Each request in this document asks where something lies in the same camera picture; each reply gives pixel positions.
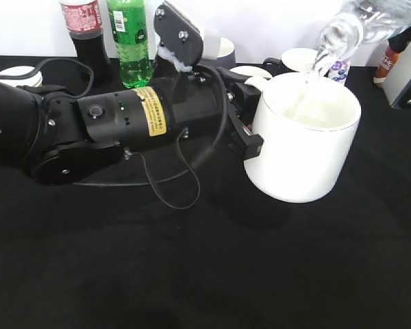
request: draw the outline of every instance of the clear plastic bottle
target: clear plastic bottle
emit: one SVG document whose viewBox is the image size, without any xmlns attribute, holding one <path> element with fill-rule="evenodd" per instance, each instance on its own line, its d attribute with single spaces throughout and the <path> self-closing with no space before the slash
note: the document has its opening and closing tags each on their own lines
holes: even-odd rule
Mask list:
<svg viewBox="0 0 411 329">
<path fill-rule="evenodd" d="M 346 0 L 321 32 L 314 70 L 325 73 L 338 59 L 350 58 L 363 43 L 389 39 L 411 26 L 411 0 Z"/>
</svg>

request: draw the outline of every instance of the soda bottle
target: soda bottle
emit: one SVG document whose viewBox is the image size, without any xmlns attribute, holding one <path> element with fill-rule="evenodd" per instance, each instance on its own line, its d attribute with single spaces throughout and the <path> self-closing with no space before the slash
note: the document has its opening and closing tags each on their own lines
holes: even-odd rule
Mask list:
<svg viewBox="0 0 411 329">
<path fill-rule="evenodd" d="M 60 5 L 78 60 L 95 72 L 96 85 L 108 81 L 112 72 L 97 0 L 60 0 Z M 87 72 L 82 71 L 82 77 L 88 81 Z"/>
<path fill-rule="evenodd" d="M 411 27 L 400 33 L 398 36 L 391 38 L 389 46 L 382 58 L 381 64 L 377 68 L 374 78 L 375 86 L 382 88 L 384 81 L 388 74 L 391 72 L 397 61 L 400 59 L 401 54 L 406 50 L 411 42 Z"/>
<path fill-rule="evenodd" d="M 146 86 L 152 77 L 144 0 L 107 0 L 125 87 Z"/>
</svg>

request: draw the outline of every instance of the small white label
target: small white label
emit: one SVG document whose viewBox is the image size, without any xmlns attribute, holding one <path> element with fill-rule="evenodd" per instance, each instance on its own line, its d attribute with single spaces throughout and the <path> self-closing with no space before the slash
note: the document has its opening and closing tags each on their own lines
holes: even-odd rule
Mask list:
<svg viewBox="0 0 411 329">
<path fill-rule="evenodd" d="M 124 20 L 124 17 L 123 17 L 123 13 L 118 12 L 116 10 L 113 10 L 112 14 L 114 16 L 114 24 L 116 25 L 116 31 L 117 32 L 126 32 L 125 20 Z"/>
</svg>

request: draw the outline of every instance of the white mug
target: white mug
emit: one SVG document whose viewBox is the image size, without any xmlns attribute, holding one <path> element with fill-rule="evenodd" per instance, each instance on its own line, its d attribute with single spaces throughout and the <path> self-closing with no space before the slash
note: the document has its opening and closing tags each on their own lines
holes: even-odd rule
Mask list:
<svg viewBox="0 0 411 329">
<path fill-rule="evenodd" d="M 246 82 L 262 91 L 253 133 L 264 146 L 259 157 L 245 161 L 245 170 L 261 191 L 291 203 L 313 202 L 333 189 L 361 117 L 350 90 L 325 77 L 308 86 L 308 76 Z M 308 90 L 307 98 L 302 90 Z"/>
<path fill-rule="evenodd" d="M 10 67 L 2 72 L 0 75 L 24 75 L 33 71 L 35 68 L 31 66 L 15 66 Z M 38 72 L 35 76 L 30 77 L 25 80 L 0 80 L 2 84 L 7 84 L 8 86 L 29 86 L 29 87 L 39 87 L 42 85 L 42 73 Z"/>
<path fill-rule="evenodd" d="M 263 69 L 272 69 L 274 75 L 283 73 L 312 72 L 318 51 L 309 48 L 294 48 L 285 51 L 282 58 L 267 58 L 262 65 Z"/>
<path fill-rule="evenodd" d="M 236 47 L 234 43 L 226 38 L 221 38 L 221 47 L 218 58 L 215 60 L 202 60 L 201 64 L 211 67 L 223 67 L 230 70 L 236 66 Z"/>
</svg>

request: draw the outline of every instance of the green soda bottle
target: green soda bottle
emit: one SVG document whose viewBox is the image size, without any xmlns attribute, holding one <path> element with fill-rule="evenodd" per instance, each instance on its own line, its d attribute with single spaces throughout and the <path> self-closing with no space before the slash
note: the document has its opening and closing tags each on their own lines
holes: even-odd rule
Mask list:
<svg viewBox="0 0 411 329">
<path fill-rule="evenodd" d="M 146 86 L 152 77 L 145 0 L 107 0 L 125 87 Z"/>
</svg>

